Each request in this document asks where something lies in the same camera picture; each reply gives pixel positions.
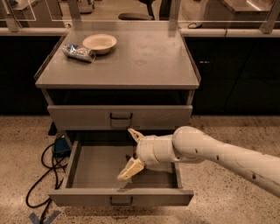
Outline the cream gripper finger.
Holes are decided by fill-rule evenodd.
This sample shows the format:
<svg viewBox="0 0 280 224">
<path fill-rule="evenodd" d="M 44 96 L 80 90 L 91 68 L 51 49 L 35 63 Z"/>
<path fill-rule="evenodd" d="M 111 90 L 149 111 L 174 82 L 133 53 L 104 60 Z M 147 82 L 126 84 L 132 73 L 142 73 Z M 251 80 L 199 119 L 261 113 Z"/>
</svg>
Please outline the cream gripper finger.
<svg viewBox="0 0 280 224">
<path fill-rule="evenodd" d="M 138 174 L 144 168 L 144 163 L 139 158 L 131 158 L 124 169 L 117 176 L 118 181 L 126 181 Z"/>
<path fill-rule="evenodd" d="M 142 133 L 132 128 L 128 128 L 128 132 L 131 134 L 136 143 L 139 143 L 144 138 L 144 135 Z"/>
</svg>

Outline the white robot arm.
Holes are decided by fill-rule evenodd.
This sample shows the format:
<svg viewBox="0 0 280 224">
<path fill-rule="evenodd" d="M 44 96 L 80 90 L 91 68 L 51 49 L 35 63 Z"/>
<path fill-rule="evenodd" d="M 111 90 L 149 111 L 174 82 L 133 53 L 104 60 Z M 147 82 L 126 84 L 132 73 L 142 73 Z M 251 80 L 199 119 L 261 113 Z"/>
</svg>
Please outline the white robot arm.
<svg viewBox="0 0 280 224">
<path fill-rule="evenodd" d="M 147 165 L 163 162 L 215 162 L 263 190 L 280 197 L 280 158 L 216 140 L 190 126 L 183 126 L 167 136 L 145 136 L 129 128 L 136 141 L 136 155 L 117 176 L 126 181 Z"/>
</svg>

